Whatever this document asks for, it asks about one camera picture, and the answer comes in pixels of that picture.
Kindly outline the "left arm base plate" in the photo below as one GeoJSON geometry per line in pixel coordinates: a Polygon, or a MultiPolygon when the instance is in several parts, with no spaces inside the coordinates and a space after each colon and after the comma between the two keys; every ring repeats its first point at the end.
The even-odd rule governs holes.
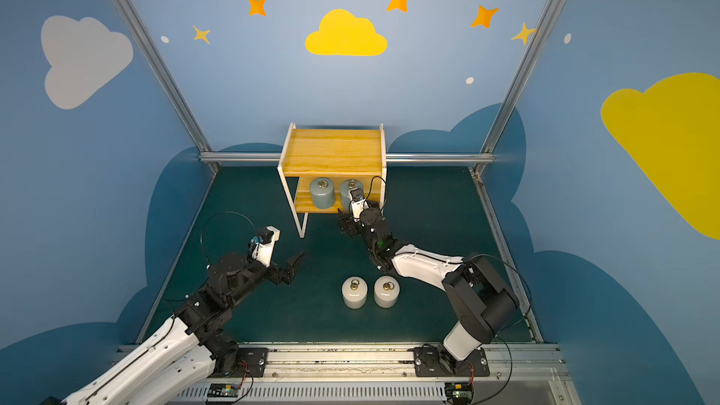
{"type": "Polygon", "coordinates": [[[213,377],[240,378],[251,375],[263,378],[266,371],[268,348],[238,347],[223,354],[216,361],[213,377]]]}

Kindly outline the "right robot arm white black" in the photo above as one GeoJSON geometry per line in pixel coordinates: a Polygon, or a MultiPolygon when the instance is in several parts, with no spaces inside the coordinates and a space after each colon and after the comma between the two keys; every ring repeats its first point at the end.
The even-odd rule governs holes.
{"type": "Polygon", "coordinates": [[[457,317],[442,342],[445,357],[466,360],[490,343],[521,307],[488,256],[440,255],[401,241],[390,232],[378,207],[358,216],[340,212],[339,228],[343,234],[363,238],[371,262],[382,273],[416,279],[445,292],[457,317]]]}

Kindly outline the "white tea canister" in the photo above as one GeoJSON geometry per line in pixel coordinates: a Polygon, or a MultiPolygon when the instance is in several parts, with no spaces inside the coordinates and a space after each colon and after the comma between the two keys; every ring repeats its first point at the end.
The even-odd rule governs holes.
{"type": "Polygon", "coordinates": [[[396,305],[400,291],[401,287],[396,279],[391,276],[379,277],[373,287],[375,303],[383,309],[390,309],[396,305]]]}
{"type": "Polygon", "coordinates": [[[348,277],[341,286],[341,293],[349,309],[361,309],[367,302],[368,285],[361,277],[348,277]]]}

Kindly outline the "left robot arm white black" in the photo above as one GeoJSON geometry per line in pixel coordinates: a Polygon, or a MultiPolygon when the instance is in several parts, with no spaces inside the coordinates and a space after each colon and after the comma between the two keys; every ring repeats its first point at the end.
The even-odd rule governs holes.
{"type": "Polygon", "coordinates": [[[233,310],[264,281],[290,284],[305,253],[284,266],[228,253],[207,270],[206,282],[144,343],[87,386],[44,404],[162,404],[200,380],[244,364],[223,332],[233,310]]]}

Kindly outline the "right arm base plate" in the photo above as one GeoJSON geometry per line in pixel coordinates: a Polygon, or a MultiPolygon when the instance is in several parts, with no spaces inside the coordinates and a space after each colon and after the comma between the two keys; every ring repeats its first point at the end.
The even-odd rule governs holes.
{"type": "Polygon", "coordinates": [[[423,344],[412,349],[417,377],[489,377],[489,361],[480,348],[462,360],[457,360],[440,346],[423,344]]]}

